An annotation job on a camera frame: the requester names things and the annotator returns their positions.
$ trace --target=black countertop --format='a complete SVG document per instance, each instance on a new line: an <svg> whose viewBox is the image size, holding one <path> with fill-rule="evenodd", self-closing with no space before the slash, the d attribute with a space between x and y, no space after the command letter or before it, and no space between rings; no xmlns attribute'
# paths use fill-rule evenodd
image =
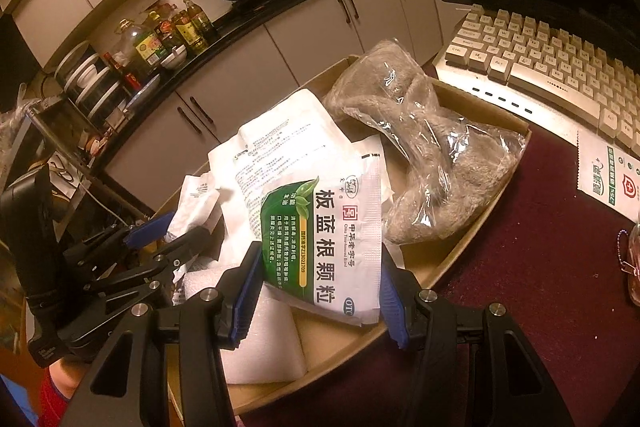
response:
<svg viewBox="0 0 640 427"><path fill-rule="evenodd" d="M118 132L110 137L105 146L92 163L92 171L98 173L115 156L127 139L140 126L156 108L172 93L181 83L187 80L195 71L203 67L213 57L228 48L258 26L261 26L275 16L293 8L306 0L270 0L257 12L238 14L230 11L217 19L213 24L217 28L220 38L209 46L204 52L195 58L187 60L182 67L166 77L160 79L160 85L149 93L135 114L125 123L121 124Z"/></svg>

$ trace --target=cabinet handle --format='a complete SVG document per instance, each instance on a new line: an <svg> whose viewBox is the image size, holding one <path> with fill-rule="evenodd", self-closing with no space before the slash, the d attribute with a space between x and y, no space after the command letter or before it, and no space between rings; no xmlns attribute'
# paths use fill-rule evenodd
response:
<svg viewBox="0 0 640 427"><path fill-rule="evenodd" d="M191 100L191 103L193 103L193 105L195 105L195 106L196 106L196 109L197 109L197 110L199 110L199 111L202 113L202 115L204 116L204 118L206 118L206 119L207 119L207 121L208 121L210 124L212 124L212 126L213 126L213 127L215 127L215 126L216 126L216 123L215 123L215 122L213 121L213 119L212 119L212 118L207 114L207 112L206 112L203 108L201 108L201 107L200 107L200 104L199 104L199 103L198 103L198 101L195 99L195 97L194 97L194 96L190 96L190 97L189 97L189 100Z"/></svg>
<svg viewBox="0 0 640 427"><path fill-rule="evenodd" d="M178 108L178 113L180 113L180 116L183 117L189 123L189 125L191 125L191 127L193 127L193 130L196 133L202 134L202 131L200 130L200 128L191 121L191 119L186 115L186 113L182 110L181 107Z"/></svg>
<svg viewBox="0 0 640 427"><path fill-rule="evenodd" d="M351 6L353 6L353 18L358 20L360 16L358 15L358 9L356 8L356 3L354 3L353 0L349 0L349 2L351 3Z"/></svg>
<svg viewBox="0 0 640 427"><path fill-rule="evenodd" d="M347 7L344 5L344 1L338 0L338 2L340 3L340 6L342 6L344 14L347 16L347 24L351 24L351 17L349 17L349 12L347 12Z"/></svg>

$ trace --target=dark red tabletop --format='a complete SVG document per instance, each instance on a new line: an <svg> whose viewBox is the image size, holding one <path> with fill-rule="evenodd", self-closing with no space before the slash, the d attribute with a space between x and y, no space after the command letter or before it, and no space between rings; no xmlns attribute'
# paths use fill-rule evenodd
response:
<svg viewBox="0 0 640 427"><path fill-rule="evenodd" d="M577 149L532 126L492 215L436 290L456 304L507 307L577 427L595 427L640 363L640 312L626 294L616 234L631 222L576 189ZM243 416L246 427L392 426L413 355L388 336L321 380Z"/></svg>

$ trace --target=medicine packet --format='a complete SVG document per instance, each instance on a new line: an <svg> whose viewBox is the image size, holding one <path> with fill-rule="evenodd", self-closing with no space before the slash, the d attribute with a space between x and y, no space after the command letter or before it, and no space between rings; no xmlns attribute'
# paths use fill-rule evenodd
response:
<svg viewBox="0 0 640 427"><path fill-rule="evenodd" d="M382 224L376 158L288 172L265 187L265 280L362 324L378 321Z"/></svg>

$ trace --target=white keyboard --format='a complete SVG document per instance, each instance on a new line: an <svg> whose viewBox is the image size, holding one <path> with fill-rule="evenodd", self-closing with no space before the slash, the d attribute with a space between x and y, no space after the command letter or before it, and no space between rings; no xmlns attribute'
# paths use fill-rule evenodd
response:
<svg viewBox="0 0 640 427"><path fill-rule="evenodd" d="M474 5L436 70L444 82L474 86L470 92L574 144L586 127L640 157L640 74L565 30Z"/></svg>

